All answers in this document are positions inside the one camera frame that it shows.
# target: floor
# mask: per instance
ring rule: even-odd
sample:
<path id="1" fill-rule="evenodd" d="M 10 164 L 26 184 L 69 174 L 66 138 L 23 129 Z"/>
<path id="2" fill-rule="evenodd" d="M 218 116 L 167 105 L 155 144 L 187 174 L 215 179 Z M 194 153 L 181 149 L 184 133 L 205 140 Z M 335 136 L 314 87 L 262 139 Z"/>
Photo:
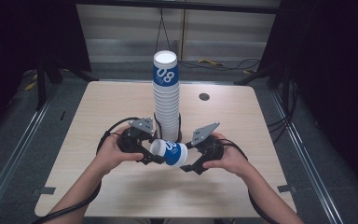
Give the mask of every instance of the floor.
<path id="1" fill-rule="evenodd" d="M 225 62 L 234 68 L 239 62 Z M 256 69 L 255 62 L 244 62 L 241 68 Z M 93 77 L 110 80 L 151 80 L 149 63 L 93 63 Z M 232 84 L 249 75 L 243 69 L 218 72 L 203 68 L 187 68 L 180 65 L 181 81 L 206 82 L 216 85 Z M 61 85 L 48 84 L 49 105 L 34 130 L 29 143 L 18 157 L 18 165 L 10 168 L 7 182 L 1 186 L 0 223 L 29 223 L 36 220 L 34 207 L 38 200 L 37 191 L 44 187 L 49 171 L 60 150 L 63 139 L 76 113 L 87 82 L 62 71 L 64 80 Z M 19 86 L 10 107 L 0 121 L 0 175 L 10 160 L 29 123 L 33 120 L 37 105 L 37 88 L 25 91 L 24 87 L 32 80 L 25 78 Z M 281 114 L 272 91 L 267 88 L 268 78 L 259 78 L 249 85 L 255 89 L 266 124 L 280 120 Z M 332 148 L 323 130 L 309 112 L 300 96 L 292 122 L 302 139 L 302 147 L 311 158 L 311 162 L 322 180 L 331 204 L 337 211 L 326 209 L 326 198 L 318 195 L 318 186 L 312 182 L 287 130 L 282 132 L 276 142 L 283 171 L 296 203 L 297 212 L 305 223 L 358 223 L 358 180 L 347 163 Z M 281 129 L 271 134 L 275 140 Z M 87 217 L 84 223 L 100 223 L 101 220 Z M 237 218 L 236 223 L 261 223 L 260 218 Z"/>

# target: human hand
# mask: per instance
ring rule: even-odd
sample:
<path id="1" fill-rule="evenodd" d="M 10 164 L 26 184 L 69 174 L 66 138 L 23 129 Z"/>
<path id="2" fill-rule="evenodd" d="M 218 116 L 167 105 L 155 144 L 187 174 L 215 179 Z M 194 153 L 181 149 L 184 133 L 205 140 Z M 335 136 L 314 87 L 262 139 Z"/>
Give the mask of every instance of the human hand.
<path id="1" fill-rule="evenodd" d="M 93 164 L 102 175 L 107 175 L 111 170 L 119 166 L 123 161 L 139 161 L 144 157 L 142 153 L 122 152 L 117 146 L 117 140 L 130 126 L 125 126 L 116 131 L 116 134 L 108 136 L 99 150 Z"/>
<path id="2" fill-rule="evenodd" d="M 226 138 L 221 133 L 212 133 L 212 136 L 222 139 L 220 143 L 230 143 L 228 140 L 223 140 Z M 232 174 L 242 176 L 249 164 L 235 147 L 225 146 L 222 159 L 219 161 L 206 161 L 202 166 L 204 168 L 223 168 Z"/>

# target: person's left hand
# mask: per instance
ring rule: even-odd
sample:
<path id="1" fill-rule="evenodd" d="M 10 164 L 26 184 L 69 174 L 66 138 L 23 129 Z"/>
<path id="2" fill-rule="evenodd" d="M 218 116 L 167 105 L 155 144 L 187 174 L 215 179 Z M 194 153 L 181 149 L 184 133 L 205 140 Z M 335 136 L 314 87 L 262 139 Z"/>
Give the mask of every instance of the person's left hand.
<path id="1" fill-rule="evenodd" d="M 125 126 L 116 131 L 116 134 L 112 134 L 105 139 L 100 151 L 95 157 L 95 167 L 102 172 L 103 175 L 107 175 L 111 170 L 119 166 L 123 161 L 138 161 L 144 157 L 142 153 L 126 153 L 122 152 L 117 146 L 117 140 L 125 130 L 130 126 Z"/>

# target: white wall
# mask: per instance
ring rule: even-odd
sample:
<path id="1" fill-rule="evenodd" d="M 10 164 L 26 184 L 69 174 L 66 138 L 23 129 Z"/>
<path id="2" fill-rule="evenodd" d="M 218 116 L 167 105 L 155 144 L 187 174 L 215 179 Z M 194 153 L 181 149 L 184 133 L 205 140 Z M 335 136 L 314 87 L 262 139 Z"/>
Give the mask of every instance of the white wall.
<path id="1" fill-rule="evenodd" d="M 216 4 L 277 7 L 279 0 L 189 0 Z M 159 9 L 77 5 L 92 63 L 151 61 Z M 261 58 L 274 15 L 163 9 L 172 50 L 182 60 Z M 158 49 L 167 49 L 161 27 Z"/>

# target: forearm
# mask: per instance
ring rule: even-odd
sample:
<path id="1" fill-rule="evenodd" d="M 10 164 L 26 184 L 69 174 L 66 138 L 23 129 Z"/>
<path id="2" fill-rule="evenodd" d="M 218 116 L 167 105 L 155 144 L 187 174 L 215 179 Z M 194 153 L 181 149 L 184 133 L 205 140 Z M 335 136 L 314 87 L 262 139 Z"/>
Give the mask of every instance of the forearm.
<path id="1" fill-rule="evenodd" d="M 267 216 L 279 223 L 303 223 L 250 163 L 243 169 L 244 172 L 239 176 L 245 182 L 257 206 Z"/>
<path id="2" fill-rule="evenodd" d="M 62 199 L 51 209 L 50 213 L 60 211 L 86 200 L 98 187 L 103 178 L 99 167 L 92 162 L 75 184 L 66 192 Z M 48 223 L 81 223 L 88 206 L 84 206 L 72 213 L 52 219 Z"/>

